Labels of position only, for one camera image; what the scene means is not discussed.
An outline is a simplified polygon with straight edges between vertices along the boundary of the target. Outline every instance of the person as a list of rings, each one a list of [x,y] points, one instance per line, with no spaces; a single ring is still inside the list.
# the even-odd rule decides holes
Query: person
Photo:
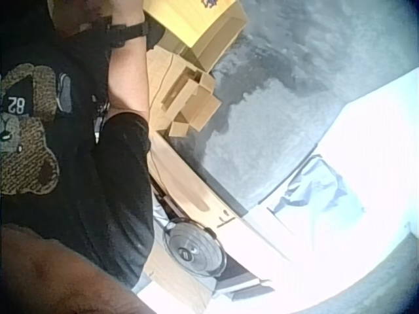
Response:
[[[112,25],[66,38],[46,0],[1,3],[1,214],[131,289],[154,242],[149,41],[143,0],[110,3]],[[143,33],[111,38],[121,26]]]

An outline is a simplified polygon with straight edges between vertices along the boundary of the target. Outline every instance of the wooden block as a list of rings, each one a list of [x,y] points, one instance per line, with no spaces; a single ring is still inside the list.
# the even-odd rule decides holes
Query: wooden block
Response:
[[[162,109],[169,119],[175,120],[189,98],[196,94],[198,85],[197,82],[186,75],[179,78],[163,100]]]
[[[179,113],[170,126],[169,136],[186,137],[188,135],[188,131],[189,123],[186,121],[185,117]]]
[[[213,94],[215,89],[215,79],[208,73],[201,72],[201,74],[199,84]]]
[[[215,96],[211,95],[203,104],[201,109],[197,112],[189,124],[198,132],[201,132],[204,126],[210,121],[211,117],[215,114],[217,109],[221,106],[221,101]]]
[[[193,122],[203,105],[210,98],[211,93],[206,88],[198,86],[196,95],[192,96],[182,109],[182,114],[188,122]]]
[[[162,110],[162,102],[183,74],[194,75],[196,67],[159,46],[147,52],[150,85],[150,128],[166,130],[173,119]]]

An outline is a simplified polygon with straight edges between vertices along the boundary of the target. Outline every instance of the sleeve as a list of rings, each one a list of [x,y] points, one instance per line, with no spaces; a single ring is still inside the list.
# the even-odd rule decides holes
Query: sleeve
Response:
[[[148,135],[148,125],[142,117],[121,113],[105,123],[94,152],[110,214],[106,236],[113,269],[108,272],[132,287],[154,243]]]

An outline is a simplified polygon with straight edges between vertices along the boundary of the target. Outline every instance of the black t-shirt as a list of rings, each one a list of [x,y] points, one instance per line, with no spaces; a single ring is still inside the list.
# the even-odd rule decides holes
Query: black t-shirt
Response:
[[[149,130],[118,114],[96,143],[98,51],[80,39],[2,50],[2,224],[57,239],[132,288],[154,239]]]

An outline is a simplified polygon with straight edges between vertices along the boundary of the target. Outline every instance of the wooden board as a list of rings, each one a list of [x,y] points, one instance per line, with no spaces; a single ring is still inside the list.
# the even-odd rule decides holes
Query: wooden board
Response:
[[[150,133],[150,174],[190,218],[211,228],[226,252],[260,279],[280,282],[289,262],[224,203],[157,132]]]
[[[204,313],[212,291],[173,260],[162,244],[162,234],[162,228],[155,222],[155,244],[144,265],[144,272],[193,313]]]

